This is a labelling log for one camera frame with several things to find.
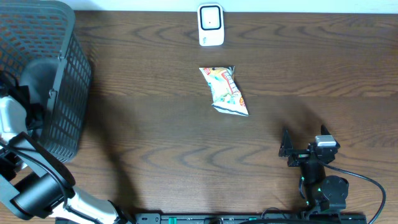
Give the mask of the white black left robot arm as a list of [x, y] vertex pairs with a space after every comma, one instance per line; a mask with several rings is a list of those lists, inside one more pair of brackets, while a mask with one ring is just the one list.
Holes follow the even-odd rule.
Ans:
[[1, 203], [23, 220], [135, 223], [113, 202], [76, 187], [65, 165], [28, 135], [29, 107], [18, 86], [1, 83]]

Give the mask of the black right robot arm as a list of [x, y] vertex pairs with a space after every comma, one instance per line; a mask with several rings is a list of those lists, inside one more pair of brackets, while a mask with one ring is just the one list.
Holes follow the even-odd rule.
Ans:
[[315, 136], [306, 149], [293, 146], [289, 132], [284, 129], [279, 156], [287, 158], [289, 167], [299, 167], [301, 178], [299, 191], [307, 202], [301, 216], [309, 219], [313, 215], [335, 214], [346, 208], [349, 183], [336, 175], [327, 176], [325, 167], [335, 160], [340, 144], [321, 126], [321, 134]]

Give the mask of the white barcode scanner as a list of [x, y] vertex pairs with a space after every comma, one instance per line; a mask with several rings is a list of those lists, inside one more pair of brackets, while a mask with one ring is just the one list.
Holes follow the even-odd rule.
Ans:
[[216, 3], [201, 4], [197, 9], [198, 40], [202, 47], [222, 45], [224, 42], [223, 8]]

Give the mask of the dark grey plastic basket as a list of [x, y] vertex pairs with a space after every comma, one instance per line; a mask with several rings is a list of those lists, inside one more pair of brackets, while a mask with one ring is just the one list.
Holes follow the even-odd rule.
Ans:
[[1, 1], [1, 71], [27, 86], [32, 138], [61, 162], [78, 152], [93, 75], [75, 35], [75, 13], [60, 1]]

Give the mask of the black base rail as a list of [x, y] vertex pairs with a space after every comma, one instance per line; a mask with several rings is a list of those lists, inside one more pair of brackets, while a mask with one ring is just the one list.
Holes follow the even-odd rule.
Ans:
[[137, 213], [134, 218], [137, 224], [241, 224], [241, 223], [340, 223], [340, 224], [366, 224], [364, 215], [312, 215], [308, 219], [299, 218], [293, 214], [266, 213], [265, 215], [245, 214], [159, 214]]

